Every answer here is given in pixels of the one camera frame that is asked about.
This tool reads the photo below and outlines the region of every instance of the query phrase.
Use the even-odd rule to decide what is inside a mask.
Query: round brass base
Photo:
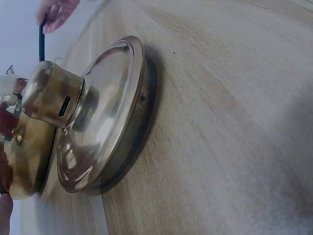
[[[59,129],[58,175],[68,193],[109,190],[136,159],[156,95],[156,71],[136,37],[112,44],[86,69],[72,122]]]

